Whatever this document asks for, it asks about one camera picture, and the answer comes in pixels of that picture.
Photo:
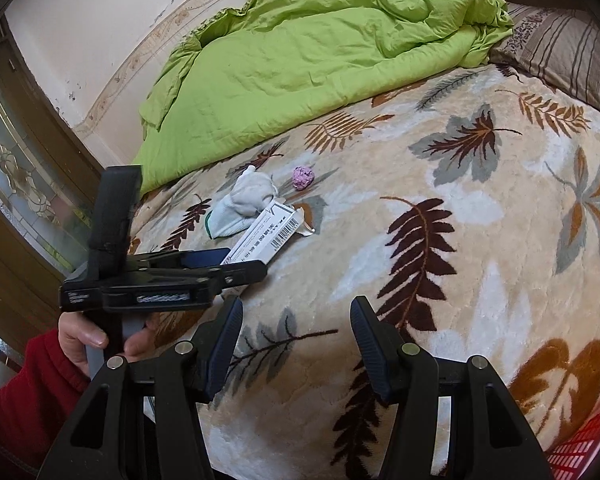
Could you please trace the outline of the red sleeve forearm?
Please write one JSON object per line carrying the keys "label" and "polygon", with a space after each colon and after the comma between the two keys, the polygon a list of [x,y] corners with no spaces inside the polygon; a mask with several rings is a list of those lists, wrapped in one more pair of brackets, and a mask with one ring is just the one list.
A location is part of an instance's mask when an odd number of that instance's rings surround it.
{"label": "red sleeve forearm", "polygon": [[23,368],[0,389],[0,479],[34,479],[90,380],[58,330],[29,340]]}

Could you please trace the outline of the left hand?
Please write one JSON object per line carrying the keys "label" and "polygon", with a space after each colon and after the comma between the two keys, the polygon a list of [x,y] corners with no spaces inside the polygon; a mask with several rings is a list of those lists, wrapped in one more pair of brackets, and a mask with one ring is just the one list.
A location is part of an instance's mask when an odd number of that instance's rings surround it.
{"label": "left hand", "polygon": [[[158,325],[158,313],[146,318],[143,328],[125,341],[122,356],[129,362],[135,362],[154,352]],[[81,313],[69,312],[59,317],[58,341],[62,353],[87,376],[86,349],[104,350],[108,344],[108,337]]]}

